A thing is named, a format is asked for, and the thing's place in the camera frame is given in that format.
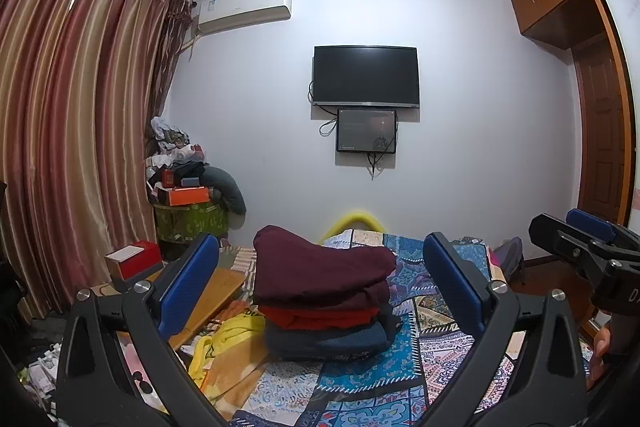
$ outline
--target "blue pad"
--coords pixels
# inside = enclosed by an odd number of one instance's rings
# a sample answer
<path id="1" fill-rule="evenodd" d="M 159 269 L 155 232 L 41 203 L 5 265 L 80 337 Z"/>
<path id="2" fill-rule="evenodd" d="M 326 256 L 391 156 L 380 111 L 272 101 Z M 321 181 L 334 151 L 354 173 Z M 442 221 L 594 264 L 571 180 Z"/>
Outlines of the blue pad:
<path id="1" fill-rule="evenodd" d="M 593 237 L 597 237 L 605 243 L 613 243 L 616 238 L 616 229 L 611 223 L 591 216 L 591 214 L 587 214 L 577 208 L 569 210 L 565 221 L 575 229 L 593 235 Z"/>
<path id="2" fill-rule="evenodd" d="M 422 256 L 460 330 L 475 339 L 480 337 L 490 305 L 487 281 L 480 270 L 463 260 L 440 232 L 425 238 Z"/>
<path id="3" fill-rule="evenodd" d="M 164 340 L 182 331 L 218 265 L 220 252 L 218 240 L 213 235 L 201 234 L 193 242 L 196 251 L 191 253 L 187 263 L 180 268 L 180 273 L 160 298 L 158 331 Z"/>

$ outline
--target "curtain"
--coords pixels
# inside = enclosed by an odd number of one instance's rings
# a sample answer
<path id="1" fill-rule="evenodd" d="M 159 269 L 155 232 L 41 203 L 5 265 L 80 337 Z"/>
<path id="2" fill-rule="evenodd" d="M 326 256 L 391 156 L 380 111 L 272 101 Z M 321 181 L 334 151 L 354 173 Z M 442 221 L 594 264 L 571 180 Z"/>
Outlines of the curtain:
<path id="1" fill-rule="evenodd" d="M 144 133 L 169 0 L 0 0 L 2 238 L 29 312 L 108 280 L 154 240 Z"/>
<path id="2" fill-rule="evenodd" d="M 149 94 L 149 107 L 146 114 L 145 153 L 151 156 L 159 152 L 158 142 L 151 125 L 151 119 L 160 116 L 164 102 L 171 87 L 175 67 L 178 63 L 178 51 L 184 42 L 187 29 L 191 26 L 191 4 L 193 0 L 171 0 L 167 17 L 162 26 L 158 54 L 154 67 L 154 82 Z"/>

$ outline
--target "air conditioner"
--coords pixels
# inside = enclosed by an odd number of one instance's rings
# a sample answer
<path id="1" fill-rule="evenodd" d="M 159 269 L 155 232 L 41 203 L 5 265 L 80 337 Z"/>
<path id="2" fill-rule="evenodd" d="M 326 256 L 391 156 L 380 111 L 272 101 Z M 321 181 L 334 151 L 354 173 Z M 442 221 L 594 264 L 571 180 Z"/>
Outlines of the air conditioner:
<path id="1" fill-rule="evenodd" d="M 204 0 L 200 7 L 200 33 L 282 21 L 291 17 L 291 0 Z"/>

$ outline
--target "screw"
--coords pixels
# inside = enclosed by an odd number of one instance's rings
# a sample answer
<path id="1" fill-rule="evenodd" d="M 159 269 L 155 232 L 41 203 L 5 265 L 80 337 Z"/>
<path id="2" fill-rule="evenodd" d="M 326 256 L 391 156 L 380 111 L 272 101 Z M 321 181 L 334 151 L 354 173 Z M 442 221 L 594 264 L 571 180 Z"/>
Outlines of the screw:
<path id="1" fill-rule="evenodd" d="M 490 287 L 495 293 L 507 293 L 509 289 L 506 282 L 498 280 L 491 281 Z"/>
<path id="2" fill-rule="evenodd" d="M 79 301 L 86 301 L 89 297 L 91 297 L 91 290 L 89 288 L 82 288 L 78 291 L 76 297 Z"/>
<path id="3" fill-rule="evenodd" d="M 150 290 L 150 288 L 151 288 L 151 283 L 146 279 L 143 279 L 142 281 L 138 281 L 133 285 L 133 291 L 135 293 L 146 293 Z"/>
<path id="4" fill-rule="evenodd" d="M 551 290 L 551 296 L 556 301 L 564 301 L 566 299 L 566 294 L 561 290 L 556 288 L 555 290 Z"/>

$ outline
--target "green container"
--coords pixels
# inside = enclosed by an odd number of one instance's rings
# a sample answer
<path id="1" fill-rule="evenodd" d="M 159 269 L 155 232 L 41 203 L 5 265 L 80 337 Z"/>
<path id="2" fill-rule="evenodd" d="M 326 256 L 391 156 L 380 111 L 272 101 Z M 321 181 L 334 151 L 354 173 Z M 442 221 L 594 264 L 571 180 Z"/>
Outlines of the green container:
<path id="1" fill-rule="evenodd" d="M 189 243 L 200 232 L 220 237 L 229 229 L 226 210 L 211 201 L 180 206 L 155 204 L 154 211 L 156 233 L 161 241 Z"/>

